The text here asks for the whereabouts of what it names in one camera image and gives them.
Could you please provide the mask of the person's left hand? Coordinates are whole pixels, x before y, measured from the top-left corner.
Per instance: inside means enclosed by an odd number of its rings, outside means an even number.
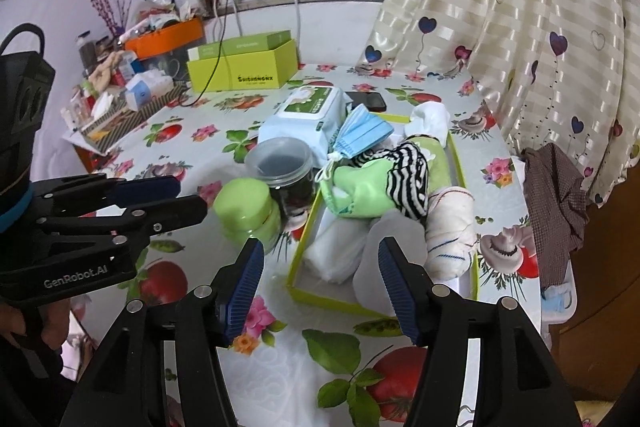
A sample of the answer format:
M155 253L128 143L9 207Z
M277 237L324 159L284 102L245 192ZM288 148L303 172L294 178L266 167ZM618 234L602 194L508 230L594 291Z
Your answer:
M38 320L25 320L23 313L7 303L0 306L1 336L17 347L17 336L39 333L52 350L58 350L70 330L70 299L49 303L39 308Z

